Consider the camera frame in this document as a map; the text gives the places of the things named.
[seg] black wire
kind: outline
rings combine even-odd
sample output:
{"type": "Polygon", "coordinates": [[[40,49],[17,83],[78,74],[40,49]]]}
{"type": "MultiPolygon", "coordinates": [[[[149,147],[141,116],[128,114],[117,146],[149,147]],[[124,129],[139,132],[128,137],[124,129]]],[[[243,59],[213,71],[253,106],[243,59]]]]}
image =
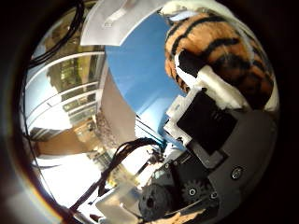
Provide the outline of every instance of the black wire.
{"type": "Polygon", "coordinates": [[[151,138],[138,138],[131,142],[126,142],[121,144],[116,152],[114,153],[112,160],[106,170],[102,173],[100,179],[93,183],[85,193],[70,207],[72,212],[76,212],[78,208],[93,194],[93,192],[98,188],[98,196],[101,196],[105,190],[105,184],[107,178],[109,177],[111,171],[116,168],[130,153],[135,149],[148,145],[158,145],[151,138]]]}
{"type": "Polygon", "coordinates": [[[67,41],[74,35],[76,30],[79,28],[83,21],[84,16],[84,3],[83,0],[75,0],[76,1],[76,13],[74,16],[74,19],[72,20],[69,30],[65,34],[65,36],[58,41],[51,49],[49,49],[47,52],[35,57],[29,62],[28,68],[36,67],[44,62],[46,62],[49,58],[51,58],[55,53],[65,44],[67,41]]]}

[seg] metal frame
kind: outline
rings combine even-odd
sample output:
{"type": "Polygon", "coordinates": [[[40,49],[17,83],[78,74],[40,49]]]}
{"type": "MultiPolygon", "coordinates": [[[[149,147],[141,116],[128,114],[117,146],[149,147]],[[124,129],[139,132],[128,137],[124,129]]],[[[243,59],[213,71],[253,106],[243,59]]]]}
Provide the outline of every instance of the metal frame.
{"type": "Polygon", "coordinates": [[[46,113],[47,111],[53,109],[53,108],[56,107],[57,105],[66,105],[66,104],[68,104],[68,103],[70,103],[70,102],[72,102],[72,101],[75,101],[75,100],[77,100],[77,99],[79,99],[79,98],[81,98],[81,97],[88,96],[88,95],[92,95],[92,94],[95,94],[95,102],[96,102],[96,101],[97,101],[97,95],[96,95],[97,92],[98,92],[98,90],[95,90],[95,91],[88,91],[88,92],[82,93],[82,94],[80,94],[80,95],[71,97],[71,98],[69,98],[69,99],[67,99],[67,100],[64,100],[64,101],[62,101],[62,102],[60,102],[60,103],[58,103],[58,104],[56,104],[56,105],[51,106],[50,108],[46,109],[45,111],[43,111],[42,113],[40,113],[38,116],[36,116],[36,118],[34,118],[34,119],[30,122],[30,124],[28,125],[28,129],[30,130],[30,128],[31,128],[31,126],[33,125],[33,123],[34,123],[34,122],[35,122],[41,115],[43,115],[43,114],[46,113]]]}
{"type": "Polygon", "coordinates": [[[97,85],[97,84],[98,84],[97,81],[95,81],[95,82],[89,82],[89,83],[85,83],[85,84],[76,86],[76,87],[74,87],[74,88],[68,89],[68,90],[66,90],[66,91],[62,91],[62,92],[57,93],[57,94],[55,94],[55,95],[52,95],[50,98],[44,100],[42,103],[40,103],[39,105],[37,105],[36,108],[33,109],[33,110],[29,113],[28,116],[26,116],[26,118],[29,119],[29,118],[31,117],[31,115],[32,115],[32,114],[33,114],[33,113],[34,113],[40,106],[42,106],[43,104],[48,103],[48,101],[51,100],[51,99],[53,99],[54,97],[57,97],[57,96],[63,96],[63,95],[65,95],[65,94],[67,94],[67,93],[69,93],[69,92],[71,92],[71,91],[76,91],[76,90],[79,90],[79,89],[81,89],[81,88],[88,87],[88,86],[93,86],[93,85],[97,85]]]}
{"type": "Polygon", "coordinates": [[[64,57],[57,59],[51,63],[48,63],[45,66],[43,66],[41,69],[39,69],[29,80],[27,80],[25,89],[27,90],[29,88],[30,84],[38,77],[39,74],[46,71],[47,69],[54,66],[55,64],[65,62],[70,59],[75,59],[75,58],[79,58],[79,57],[83,57],[83,56],[93,56],[93,55],[105,55],[105,52],[104,51],[81,52],[81,53],[64,56],[64,57]]]}

